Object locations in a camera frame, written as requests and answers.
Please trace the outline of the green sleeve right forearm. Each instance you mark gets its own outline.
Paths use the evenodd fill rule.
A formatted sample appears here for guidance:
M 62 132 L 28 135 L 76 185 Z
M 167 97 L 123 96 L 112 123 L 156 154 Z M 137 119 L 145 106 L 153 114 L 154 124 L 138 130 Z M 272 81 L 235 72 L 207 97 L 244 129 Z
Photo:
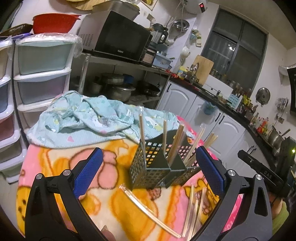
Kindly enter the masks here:
M 288 216 L 289 216 L 289 212 L 287 210 L 287 205 L 285 202 L 283 202 L 279 214 L 273 219 L 273 228 L 272 228 L 273 235 L 281 228 L 281 226 L 284 224 Z

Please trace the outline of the right hand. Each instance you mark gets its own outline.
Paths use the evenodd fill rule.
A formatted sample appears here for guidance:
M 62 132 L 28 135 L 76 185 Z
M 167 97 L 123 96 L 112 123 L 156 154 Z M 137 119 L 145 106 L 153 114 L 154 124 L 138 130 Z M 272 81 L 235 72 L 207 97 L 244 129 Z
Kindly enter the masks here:
M 271 206 L 272 219 L 275 219 L 279 215 L 282 209 L 283 199 L 280 197 L 277 197 L 271 192 L 268 192 L 268 197 L 269 197 L 269 202 Z

